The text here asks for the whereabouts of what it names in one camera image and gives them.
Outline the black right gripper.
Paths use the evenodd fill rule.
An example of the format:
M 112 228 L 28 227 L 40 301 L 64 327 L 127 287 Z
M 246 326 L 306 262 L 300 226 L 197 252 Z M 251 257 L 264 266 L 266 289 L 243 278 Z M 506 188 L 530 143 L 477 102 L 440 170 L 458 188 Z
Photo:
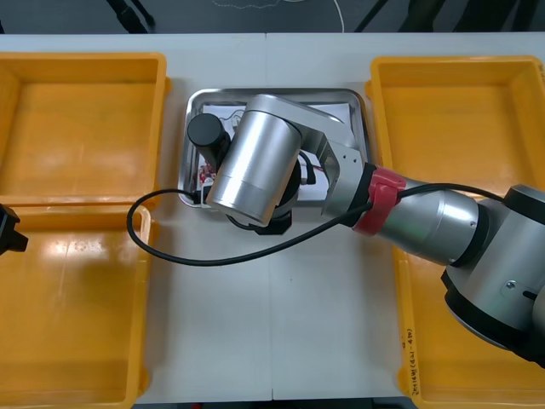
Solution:
M 254 227 L 258 235 L 282 235 L 286 233 L 292 225 L 292 212 L 288 211 L 281 216 L 271 219 L 266 227 Z

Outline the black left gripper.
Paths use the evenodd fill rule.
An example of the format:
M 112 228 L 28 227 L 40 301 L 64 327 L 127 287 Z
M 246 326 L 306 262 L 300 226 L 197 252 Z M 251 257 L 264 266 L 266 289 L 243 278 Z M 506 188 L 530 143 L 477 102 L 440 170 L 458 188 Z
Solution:
M 20 218 L 15 212 L 1 205 L 1 254 L 6 251 L 24 252 L 28 244 L 28 238 L 15 230 Z

